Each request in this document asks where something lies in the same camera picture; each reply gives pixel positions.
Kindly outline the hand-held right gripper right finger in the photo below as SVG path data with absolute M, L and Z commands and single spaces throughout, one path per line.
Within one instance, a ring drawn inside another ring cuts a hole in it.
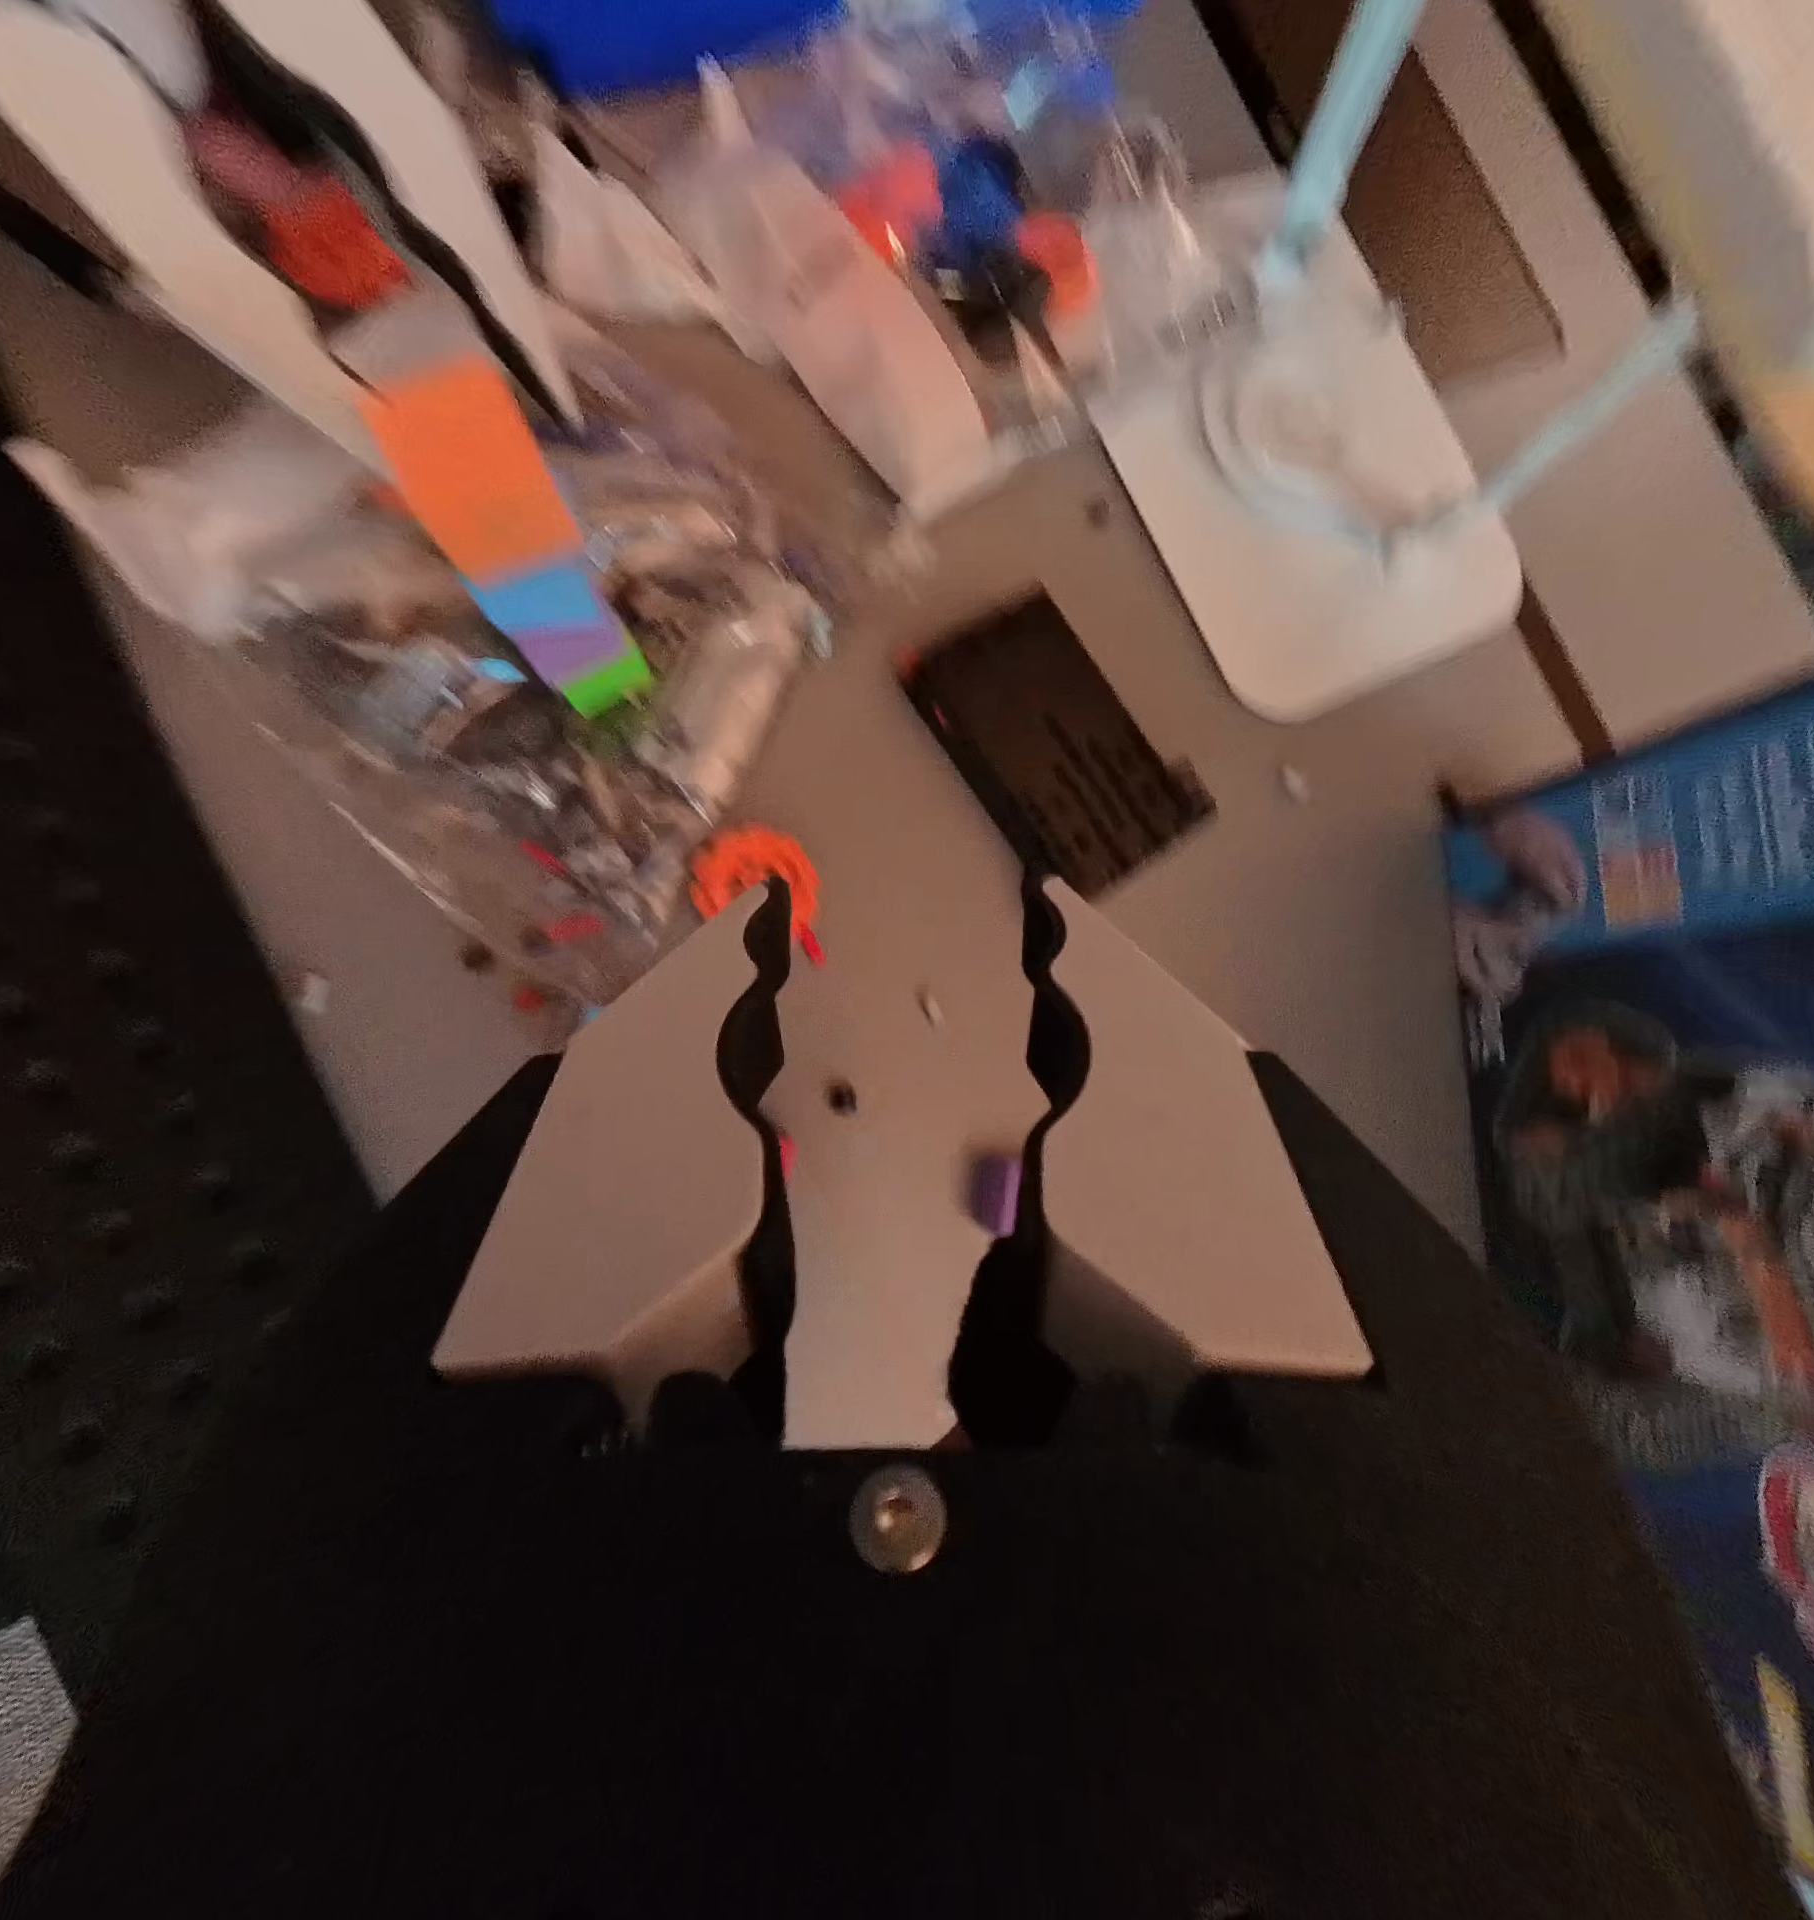
M 1082 1386 L 1155 1424 L 1234 1383 L 1364 1383 L 1377 1347 L 1323 1240 L 1254 1046 L 1063 875 L 1020 881 L 1013 1221 L 963 1289 L 963 1438 L 1057 1438 Z

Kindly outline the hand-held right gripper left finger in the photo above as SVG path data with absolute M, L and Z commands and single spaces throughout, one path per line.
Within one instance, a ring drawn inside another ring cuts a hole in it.
M 677 1376 L 785 1353 L 791 1221 L 764 1095 L 791 963 L 788 890 L 685 935 L 556 1065 L 433 1342 L 442 1383 L 597 1383 L 625 1419 Z

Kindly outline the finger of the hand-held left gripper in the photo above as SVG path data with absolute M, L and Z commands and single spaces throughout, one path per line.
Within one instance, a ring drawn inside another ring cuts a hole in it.
M 459 115 L 369 0 L 239 0 L 233 36 L 385 189 L 410 252 L 465 297 L 504 371 L 581 420 L 542 294 Z
M 0 122 L 183 336 L 360 464 L 385 464 L 360 417 L 369 386 L 326 357 L 293 288 L 229 237 L 171 106 L 113 36 L 60 15 L 0 15 Z

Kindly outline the orange foam cube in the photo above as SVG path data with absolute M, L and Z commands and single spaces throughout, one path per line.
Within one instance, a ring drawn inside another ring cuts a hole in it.
M 508 376 L 485 357 L 441 357 L 360 395 L 387 490 L 472 585 L 565 565 L 581 527 L 562 498 Z

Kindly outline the light blue foam cube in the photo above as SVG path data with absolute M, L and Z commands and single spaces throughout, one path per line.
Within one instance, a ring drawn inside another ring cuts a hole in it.
M 613 626 L 613 612 L 581 554 L 504 565 L 504 574 L 459 579 L 459 585 L 490 618 L 490 626 L 500 626 L 504 640 Z

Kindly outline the white label wheels bag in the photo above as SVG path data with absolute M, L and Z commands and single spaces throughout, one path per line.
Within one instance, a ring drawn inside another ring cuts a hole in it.
M 913 515 L 1063 412 L 1099 309 L 1090 163 L 1138 3 L 842 3 L 686 84 L 556 92 L 538 270 L 581 317 L 708 323 Z

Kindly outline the grey desk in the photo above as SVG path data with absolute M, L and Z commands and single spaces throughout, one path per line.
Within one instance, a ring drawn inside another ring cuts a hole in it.
M 1057 588 L 1216 819 L 1104 911 L 1228 1018 L 1386 1336 L 1243 1383 L 1254 1457 L 1069 1432 L 939 1456 L 950 1544 L 852 1558 L 870 1456 L 586 1457 L 574 1386 L 442 1386 L 452 1305 L 556 1065 L 441 915 L 126 599 L 271 930 L 332 935 L 369 1154 L 426 1170 L 293 1301 L 145 1558 L 14 1912 L 1798 1912 L 1566 1376 L 1474 1273 L 1439 720 L 1561 749 L 1516 640 L 1254 720 L 1094 457 L 946 527 L 775 718 L 746 818 L 820 870 L 785 994 L 801 1332 L 969 1279 L 959 1151 L 1035 1115 L 1013 854 L 891 683 Z M 1293 807 L 1274 772 L 1314 790 Z

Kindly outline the blue plastic bin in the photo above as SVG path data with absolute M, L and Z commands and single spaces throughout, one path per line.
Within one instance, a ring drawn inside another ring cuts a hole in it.
M 699 62 L 788 49 L 839 0 L 490 0 L 494 32 L 565 99 L 686 84 Z

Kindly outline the orange plastic gear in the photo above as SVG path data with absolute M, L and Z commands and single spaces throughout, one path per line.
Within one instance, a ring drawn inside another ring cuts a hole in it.
M 801 840 L 749 819 L 708 833 L 686 862 L 686 907 L 699 921 L 717 921 L 736 893 L 764 881 L 788 890 L 788 921 L 815 929 L 820 875 Z

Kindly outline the clear bag of grey beams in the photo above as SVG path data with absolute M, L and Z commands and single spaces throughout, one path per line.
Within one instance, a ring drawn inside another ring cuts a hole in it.
M 657 670 L 597 720 L 526 670 L 379 469 L 265 395 L 116 484 L 40 436 L 4 457 L 452 921 L 538 982 L 617 994 L 835 655 L 860 547 L 736 420 L 565 309 L 562 361 L 581 420 L 532 436 Z

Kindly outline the blue robot kit box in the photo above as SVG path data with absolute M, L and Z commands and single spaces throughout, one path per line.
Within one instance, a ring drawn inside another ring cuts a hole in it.
M 1442 824 L 1489 1257 L 1814 1912 L 1814 683 Z

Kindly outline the black studded baseplate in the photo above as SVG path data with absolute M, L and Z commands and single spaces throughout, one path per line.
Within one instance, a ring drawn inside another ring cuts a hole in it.
M 71 1700 L 229 1383 L 369 1217 L 0 406 L 0 1582 Z

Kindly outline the white book stand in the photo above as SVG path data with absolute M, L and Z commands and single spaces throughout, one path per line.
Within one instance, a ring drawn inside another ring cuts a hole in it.
M 1556 640 L 1632 742 L 1814 670 L 1814 3 L 1193 3 L 1243 333 L 1099 412 L 1234 691 Z

